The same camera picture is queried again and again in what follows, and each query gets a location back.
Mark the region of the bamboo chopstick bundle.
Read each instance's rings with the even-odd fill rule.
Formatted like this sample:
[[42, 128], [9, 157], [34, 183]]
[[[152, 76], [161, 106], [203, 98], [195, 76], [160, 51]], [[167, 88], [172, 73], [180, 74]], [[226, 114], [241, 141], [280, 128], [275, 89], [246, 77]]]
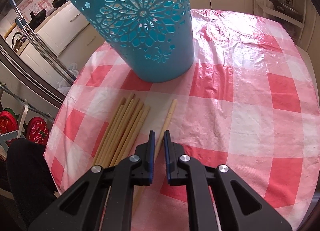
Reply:
[[103, 168], [109, 167], [108, 164], [112, 160], [113, 153], [117, 149], [119, 140], [124, 132], [124, 128], [126, 127], [138, 102], [139, 99], [135, 98], [135, 94], [130, 93], [124, 105], [119, 109], [117, 117], [103, 144], [99, 158], [97, 159], [97, 163]]
[[129, 155], [149, 110], [149, 105], [145, 105], [141, 101], [138, 102], [126, 127], [124, 128], [124, 132], [119, 140], [117, 149], [113, 153], [112, 160], [109, 162], [108, 166], [115, 166]]
[[94, 156], [92, 166], [94, 166], [95, 163], [97, 162], [98, 156], [99, 156], [99, 154], [100, 154], [100, 152], [101, 152], [101, 150], [102, 150], [102, 148], [103, 148], [103, 144], [104, 144], [104, 142], [105, 142], [105, 140], [106, 140], [106, 138], [107, 138], [107, 135], [108, 135], [109, 131], [111, 130], [111, 127], [112, 127], [112, 125], [113, 125], [116, 117], [117, 117], [118, 111], [119, 111], [119, 109], [121, 108], [121, 106], [124, 105], [125, 101], [126, 101], [126, 99], [125, 99], [124, 97], [122, 97], [121, 100], [119, 101], [119, 104], [118, 104], [117, 107], [114, 109], [112, 118], [111, 118], [111, 120], [110, 120], [110, 122], [109, 122], [109, 124], [108, 124], [108, 126], [107, 126], [107, 128], [106, 128], [106, 131], [105, 131], [105, 133], [104, 133], [104, 135], [103, 135], [103, 137], [102, 137], [102, 139], [101, 139], [101, 141], [100, 141], [100, 144], [99, 144], [99, 146], [98, 146], [97, 152], [96, 152], [96, 154], [95, 154], [95, 156]]

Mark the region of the lone bamboo chopstick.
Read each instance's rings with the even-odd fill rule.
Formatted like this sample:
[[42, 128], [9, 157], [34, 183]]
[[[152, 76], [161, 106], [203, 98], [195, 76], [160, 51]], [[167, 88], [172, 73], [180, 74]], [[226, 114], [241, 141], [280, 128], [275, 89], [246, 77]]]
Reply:
[[[170, 122], [171, 122], [171, 119], [172, 119], [172, 116], [174, 114], [174, 111], [175, 111], [175, 108], [176, 108], [176, 105], [177, 105], [177, 99], [174, 99], [172, 102], [171, 102], [171, 105], [170, 105], [170, 108], [167, 112], [167, 116], [164, 120], [164, 123], [163, 123], [163, 126], [162, 126], [162, 129], [159, 133], [159, 137], [157, 139], [157, 142], [156, 142], [156, 146], [155, 146], [155, 157], [154, 157], [154, 162], [156, 161], [157, 157], [158, 157], [158, 154], [160, 152], [160, 149], [161, 149], [161, 145], [162, 145], [162, 141], [163, 141], [163, 137], [164, 137], [164, 133], [166, 130], [168, 130], [169, 128], [169, 125], [170, 125]], [[133, 194], [133, 206], [132, 206], [132, 213], [135, 214], [135, 211], [136, 209], [138, 208], [138, 205], [140, 203], [140, 199], [142, 197], [142, 194], [144, 192], [144, 189], [145, 187], [138, 187], [136, 189], [136, 191], [134, 191], [134, 194]]]

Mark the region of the white kitchen base cabinets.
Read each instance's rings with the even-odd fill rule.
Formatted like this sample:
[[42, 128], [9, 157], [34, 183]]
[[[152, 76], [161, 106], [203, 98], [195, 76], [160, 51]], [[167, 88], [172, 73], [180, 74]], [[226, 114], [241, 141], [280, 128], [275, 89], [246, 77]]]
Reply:
[[[75, 63], [78, 71], [82, 70], [93, 52], [105, 42], [98, 31], [70, 2], [54, 11], [35, 32], [63, 65], [69, 68]], [[28, 41], [24, 42], [17, 54], [51, 85], [55, 86], [62, 80]]]

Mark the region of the white kitchen trolley shelf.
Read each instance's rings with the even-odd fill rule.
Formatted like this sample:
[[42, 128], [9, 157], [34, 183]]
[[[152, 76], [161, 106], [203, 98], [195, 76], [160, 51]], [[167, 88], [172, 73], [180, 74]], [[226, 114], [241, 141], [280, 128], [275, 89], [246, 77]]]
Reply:
[[307, 0], [254, 0], [256, 16], [275, 20], [285, 28], [291, 38], [302, 38], [307, 11]]

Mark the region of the pink checkered plastic tablecloth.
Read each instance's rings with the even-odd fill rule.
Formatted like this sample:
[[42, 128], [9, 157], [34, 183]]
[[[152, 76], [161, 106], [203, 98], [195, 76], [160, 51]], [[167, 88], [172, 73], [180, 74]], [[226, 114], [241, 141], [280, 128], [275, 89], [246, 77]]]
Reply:
[[194, 10], [190, 69], [142, 81], [108, 45], [92, 54], [52, 127], [45, 160], [59, 192], [92, 165], [122, 98], [150, 111], [137, 137], [159, 133], [172, 100], [171, 139], [203, 164], [228, 165], [297, 229], [319, 175], [319, 107], [308, 69], [283, 27], [249, 14]]

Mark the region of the red round tin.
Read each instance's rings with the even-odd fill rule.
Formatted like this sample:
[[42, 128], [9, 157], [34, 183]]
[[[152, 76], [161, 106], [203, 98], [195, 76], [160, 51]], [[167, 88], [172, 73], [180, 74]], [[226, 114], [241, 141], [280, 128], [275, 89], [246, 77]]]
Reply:
[[49, 138], [49, 129], [46, 121], [41, 117], [32, 118], [27, 124], [26, 139], [46, 146]]

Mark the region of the blue perforated plastic basket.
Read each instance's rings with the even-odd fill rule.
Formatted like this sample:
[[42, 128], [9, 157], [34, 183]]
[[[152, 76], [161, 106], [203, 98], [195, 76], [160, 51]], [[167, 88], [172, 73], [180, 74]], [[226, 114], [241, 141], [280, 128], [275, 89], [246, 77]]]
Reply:
[[159, 83], [194, 62], [189, 0], [68, 0], [133, 72]]

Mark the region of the black wok on counter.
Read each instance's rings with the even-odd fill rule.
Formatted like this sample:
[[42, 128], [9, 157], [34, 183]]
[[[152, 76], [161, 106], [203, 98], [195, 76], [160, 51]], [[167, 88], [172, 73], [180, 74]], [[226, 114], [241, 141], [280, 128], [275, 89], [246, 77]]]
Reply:
[[32, 30], [35, 30], [46, 18], [46, 10], [41, 10], [38, 14], [30, 13], [31, 21], [28, 23]]

